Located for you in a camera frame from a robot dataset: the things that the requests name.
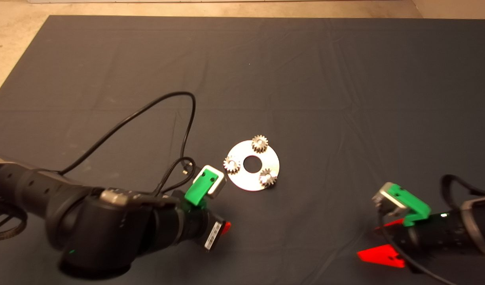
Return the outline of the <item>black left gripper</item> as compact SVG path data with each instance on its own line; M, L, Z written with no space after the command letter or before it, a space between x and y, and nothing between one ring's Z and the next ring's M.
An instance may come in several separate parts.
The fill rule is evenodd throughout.
M183 201L177 210L179 231L176 244L193 241L205 251L212 251L231 228L231 222L216 215L204 205Z

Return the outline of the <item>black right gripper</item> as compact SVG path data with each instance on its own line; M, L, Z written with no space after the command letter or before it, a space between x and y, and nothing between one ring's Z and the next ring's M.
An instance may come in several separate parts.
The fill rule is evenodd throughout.
M385 231L390 239L416 263L428 269L433 258L431 249L431 222L417 222L414 226L404 226L404 218L385 222L374 228L379 235ZM405 260L391 245L380 245L357 252L362 262L394 268L405 268Z

